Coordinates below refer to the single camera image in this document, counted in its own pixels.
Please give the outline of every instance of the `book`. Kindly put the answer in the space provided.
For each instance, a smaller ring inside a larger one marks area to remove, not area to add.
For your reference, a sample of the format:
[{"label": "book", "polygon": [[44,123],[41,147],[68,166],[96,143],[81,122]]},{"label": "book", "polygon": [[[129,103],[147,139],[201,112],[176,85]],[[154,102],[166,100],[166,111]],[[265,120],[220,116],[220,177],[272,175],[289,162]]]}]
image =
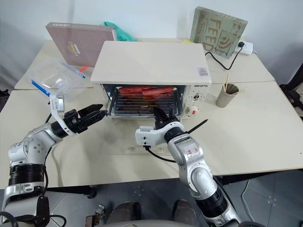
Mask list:
[{"label": "book", "polygon": [[200,43],[208,52],[229,58],[238,44],[248,21],[197,7],[190,41]]},{"label": "book", "polygon": [[117,40],[110,26],[50,22],[46,29],[69,65],[94,67],[103,43]]}]

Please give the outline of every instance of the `oven knob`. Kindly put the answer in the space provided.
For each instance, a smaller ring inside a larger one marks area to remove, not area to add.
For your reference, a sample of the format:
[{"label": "oven knob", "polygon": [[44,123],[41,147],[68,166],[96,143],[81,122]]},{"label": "oven knob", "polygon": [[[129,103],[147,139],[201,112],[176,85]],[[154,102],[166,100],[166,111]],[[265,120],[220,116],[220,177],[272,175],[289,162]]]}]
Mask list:
[{"label": "oven knob", "polygon": [[185,112],[189,117],[192,117],[196,116],[199,113],[199,109],[195,105],[191,105],[186,109]]}]

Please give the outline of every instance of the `floor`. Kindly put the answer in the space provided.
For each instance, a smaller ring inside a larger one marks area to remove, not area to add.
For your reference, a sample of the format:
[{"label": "floor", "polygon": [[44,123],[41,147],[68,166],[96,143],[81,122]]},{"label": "floor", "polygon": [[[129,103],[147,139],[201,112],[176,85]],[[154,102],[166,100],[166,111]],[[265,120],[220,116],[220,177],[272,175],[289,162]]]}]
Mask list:
[{"label": "floor", "polygon": [[[246,183],[224,186],[242,220],[249,220],[241,201]],[[199,226],[207,226],[188,189],[179,179],[98,185],[97,191],[94,199],[60,192],[47,192],[46,196],[51,213],[65,216],[68,227],[83,227],[85,217],[93,215],[100,203],[106,206],[108,216],[114,207],[125,201],[139,202],[143,219],[170,219],[174,202],[181,198],[191,202]],[[0,190],[0,202],[2,197],[3,190]],[[300,227],[303,222],[303,172],[285,171],[251,179],[244,199],[256,222],[267,227]],[[53,219],[48,226],[61,224],[61,220]]]}]

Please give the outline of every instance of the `green book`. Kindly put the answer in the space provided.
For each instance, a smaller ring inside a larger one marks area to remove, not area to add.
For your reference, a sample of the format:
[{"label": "green book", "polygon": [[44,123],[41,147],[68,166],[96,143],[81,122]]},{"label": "green book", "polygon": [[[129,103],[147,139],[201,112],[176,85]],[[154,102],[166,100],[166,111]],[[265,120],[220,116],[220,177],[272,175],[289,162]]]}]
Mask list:
[{"label": "green book", "polygon": [[235,50],[246,25],[246,20],[197,7],[190,41],[200,43],[206,51],[228,59]]}]

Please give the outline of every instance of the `cup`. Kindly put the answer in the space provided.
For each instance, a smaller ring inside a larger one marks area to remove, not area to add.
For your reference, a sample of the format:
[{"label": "cup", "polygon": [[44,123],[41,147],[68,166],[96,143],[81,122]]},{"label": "cup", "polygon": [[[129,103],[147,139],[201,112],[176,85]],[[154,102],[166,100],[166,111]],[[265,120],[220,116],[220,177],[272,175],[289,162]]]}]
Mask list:
[{"label": "cup", "polygon": [[222,87],[220,94],[217,97],[216,105],[220,108],[226,107],[227,104],[236,96],[238,92],[239,89],[236,85],[227,84],[226,92]]}]

